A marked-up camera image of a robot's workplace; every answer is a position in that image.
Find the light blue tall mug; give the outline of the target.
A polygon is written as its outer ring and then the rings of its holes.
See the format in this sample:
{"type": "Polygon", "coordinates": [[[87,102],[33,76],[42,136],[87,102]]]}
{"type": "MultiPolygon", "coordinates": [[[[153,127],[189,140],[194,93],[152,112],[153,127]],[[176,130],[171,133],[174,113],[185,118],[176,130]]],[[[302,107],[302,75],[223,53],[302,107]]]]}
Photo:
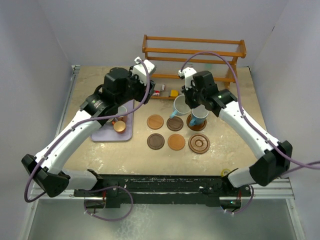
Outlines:
{"type": "Polygon", "coordinates": [[[174,117],[184,116],[191,112],[191,108],[186,104],[186,97],[182,94],[175,98],[173,102],[173,112],[170,119],[174,117]]]}

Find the teal mug white inside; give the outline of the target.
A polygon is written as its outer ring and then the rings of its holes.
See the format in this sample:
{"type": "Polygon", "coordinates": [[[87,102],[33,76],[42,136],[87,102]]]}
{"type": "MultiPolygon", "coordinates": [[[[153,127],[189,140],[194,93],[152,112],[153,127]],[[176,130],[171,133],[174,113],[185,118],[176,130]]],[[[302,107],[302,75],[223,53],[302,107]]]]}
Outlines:
{"type": "Polygon", "coordinates": [[[205,108],[204,105],[199,105],[196,108],[191,110],[191,120],[189,125],[191,127],[201,125],[205,122],[209,115],[209,111],[205,108]]]}

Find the ringed brown wooden coaster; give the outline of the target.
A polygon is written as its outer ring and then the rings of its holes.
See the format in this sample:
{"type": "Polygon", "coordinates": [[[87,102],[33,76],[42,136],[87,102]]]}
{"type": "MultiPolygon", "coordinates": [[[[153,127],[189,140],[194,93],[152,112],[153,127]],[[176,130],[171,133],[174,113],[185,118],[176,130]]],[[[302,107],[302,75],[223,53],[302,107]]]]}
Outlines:
{"type": "Polygon", "coordinates": [[[194,126],[191,126],[190,125],[190,122],[192,120],[192,115],[189,114],[187,119],[186,119],[186,123],[187,123],[187,126],[193,130],[193,131],[196,131],[196,132],[199,132],[199,131],[202,131],[205,129],[206,125],[207,125],[207,120],[205,120],[203,123],[201,124],[198,124],[198,125],[194,125],[194,126]]]}

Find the dark walnut coaster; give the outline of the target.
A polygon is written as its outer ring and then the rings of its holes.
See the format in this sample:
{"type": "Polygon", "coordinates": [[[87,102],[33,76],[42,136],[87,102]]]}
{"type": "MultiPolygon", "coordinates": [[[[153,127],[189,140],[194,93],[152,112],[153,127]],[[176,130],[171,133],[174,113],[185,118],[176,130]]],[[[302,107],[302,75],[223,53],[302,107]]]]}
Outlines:
{"type": "Polygon", "coordinates": [[[166,126],[169,130],[177,132],[183,128],[184,122],[180,117],[174,116],[166,121],[166,126]]]}

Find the light wood coaster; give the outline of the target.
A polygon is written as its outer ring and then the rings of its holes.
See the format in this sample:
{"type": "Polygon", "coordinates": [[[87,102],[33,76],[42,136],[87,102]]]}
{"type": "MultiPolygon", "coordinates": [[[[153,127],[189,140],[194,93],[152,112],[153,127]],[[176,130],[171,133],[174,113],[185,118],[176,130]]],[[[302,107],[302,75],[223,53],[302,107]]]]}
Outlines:
{"type": "Polygon", "coordinates": [[[150,129],[157,130],[163,126],[164,119],[158,114],[153,114],[147,118],[146,123],[150,129]]]}

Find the orange terracotta coaster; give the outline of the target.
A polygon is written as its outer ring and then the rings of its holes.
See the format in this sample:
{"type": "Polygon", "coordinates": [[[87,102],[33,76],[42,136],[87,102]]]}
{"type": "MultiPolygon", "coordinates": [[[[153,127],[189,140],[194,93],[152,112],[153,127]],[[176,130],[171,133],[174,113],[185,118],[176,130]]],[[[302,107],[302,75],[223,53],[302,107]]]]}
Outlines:
{"type": "Polygon", "coordinates": [[[170,149],[179,151],[185,147],[185,138],[180,134],[172,134],[168,137],[167,144],[170,149]]]}

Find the dark brown coaster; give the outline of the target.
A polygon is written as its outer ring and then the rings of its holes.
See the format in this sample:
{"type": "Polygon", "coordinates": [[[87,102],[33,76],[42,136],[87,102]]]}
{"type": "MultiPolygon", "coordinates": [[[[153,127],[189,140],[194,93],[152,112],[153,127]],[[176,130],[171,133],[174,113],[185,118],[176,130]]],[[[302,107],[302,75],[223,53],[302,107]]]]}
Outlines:
{"type": "Polygon", "coordinates": [[[147,145],[153,150],[161,149],[165,144],[164,137],[159,133],[153,133],[147,138],[147,145]]]}

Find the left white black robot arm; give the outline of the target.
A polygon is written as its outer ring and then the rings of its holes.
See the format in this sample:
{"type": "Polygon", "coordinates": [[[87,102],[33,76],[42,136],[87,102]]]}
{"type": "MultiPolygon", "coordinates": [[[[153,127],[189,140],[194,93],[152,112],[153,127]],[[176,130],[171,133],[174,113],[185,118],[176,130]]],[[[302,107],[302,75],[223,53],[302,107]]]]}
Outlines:
{"type": "Polygon", "coordinates": [[[34,181],[53,198],[65,190],[86,190],[91,196],[103,191],[100,176],[93,170],[71,171],[64,165],[78,147],[109,119],[119,117],[118,108],[135,100],[146,104],[154,91],[150,76],[154,66],[139,63],[130,69],[112,68],[89,95],[67,127],[36,155],[26,154],[21,162],[29,173],[28,181],[34,181]]]}

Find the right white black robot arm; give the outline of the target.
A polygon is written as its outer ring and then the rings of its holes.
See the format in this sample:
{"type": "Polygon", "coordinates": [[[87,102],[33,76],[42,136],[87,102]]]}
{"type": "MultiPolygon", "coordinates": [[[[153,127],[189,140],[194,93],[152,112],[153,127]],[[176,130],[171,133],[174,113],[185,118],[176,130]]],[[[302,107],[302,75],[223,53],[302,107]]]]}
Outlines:
{"type": "Polygon", "coordinates": [[[185,103],[191,109],[204,106],[222,119],[245,141],[257,159],[253,165],[237,168],[227,174],[227,180],[222,183],[226,195],[235,195],[244,185],[258,184],[265,187],[289,169],[290,161],[285,156],[292,155],[293,146],[287,140],[280,142],[267,133],[239,107],[235,95],[228,89],[218,89],[209,71],[196,72],[187,67],[179,70],[178,76],[184,80],[182,93],[185,103]]]}

